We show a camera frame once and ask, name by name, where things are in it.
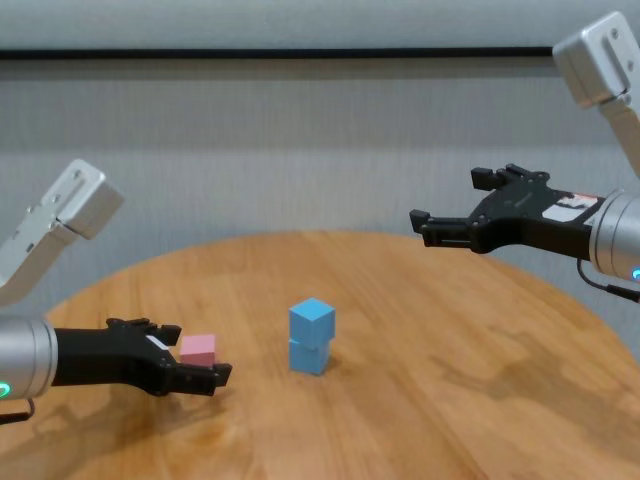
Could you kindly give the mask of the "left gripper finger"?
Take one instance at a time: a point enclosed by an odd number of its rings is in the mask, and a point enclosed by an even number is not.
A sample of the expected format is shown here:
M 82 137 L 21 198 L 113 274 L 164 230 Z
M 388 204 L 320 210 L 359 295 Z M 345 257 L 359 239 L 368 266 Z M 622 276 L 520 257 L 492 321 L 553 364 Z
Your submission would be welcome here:
M 158 325 L 148 318 L 132 320 L 108 318 L 107 327 L 144 334 L 155 338 L 165 346 L 175 346 L 182 331 L 177 325 Z
M 232 365 L 217 363 L 210 367 L 177 363 L 168 369 L 160 386 L 160 394 L 180 393 L 213 396 L 224 387 L 231 375 Z

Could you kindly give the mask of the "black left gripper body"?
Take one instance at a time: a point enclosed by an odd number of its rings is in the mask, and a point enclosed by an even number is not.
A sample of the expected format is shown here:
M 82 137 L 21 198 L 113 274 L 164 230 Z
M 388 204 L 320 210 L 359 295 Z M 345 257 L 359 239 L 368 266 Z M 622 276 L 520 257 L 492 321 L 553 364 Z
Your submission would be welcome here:
M 58 360 L 52 385 L 123 384 L 153 396 L 173 357 L 160 341 L 116 328 L 55 330 Z

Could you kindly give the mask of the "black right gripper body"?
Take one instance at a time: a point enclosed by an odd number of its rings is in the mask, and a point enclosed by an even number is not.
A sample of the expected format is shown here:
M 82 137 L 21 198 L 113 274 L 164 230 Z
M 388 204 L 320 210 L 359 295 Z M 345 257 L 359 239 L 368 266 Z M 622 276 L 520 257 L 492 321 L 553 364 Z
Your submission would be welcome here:
M 604 203 L 602 197 L 552 188 L 488 193 L 469 215 L 471 251 L 486 254 L 504 246 L 524 245 L 589 258 L 593 217 Z

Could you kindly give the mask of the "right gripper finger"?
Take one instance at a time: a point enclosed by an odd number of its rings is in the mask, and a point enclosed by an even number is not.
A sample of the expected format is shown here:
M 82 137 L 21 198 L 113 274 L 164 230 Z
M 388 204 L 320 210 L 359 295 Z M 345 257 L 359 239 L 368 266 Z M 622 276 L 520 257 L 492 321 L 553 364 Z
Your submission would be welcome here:
M 464 217 L 434 217 L 429 212 L 411 210 L 413 231 L 423 239 L 425 247 L 471 248 L 471 221 Z
M 515 193 L 549 191 L 549 174 L 530 171 L 515 164 L 492 170 L 477 167 L 471 170 L 473 187 L 487 192 Z

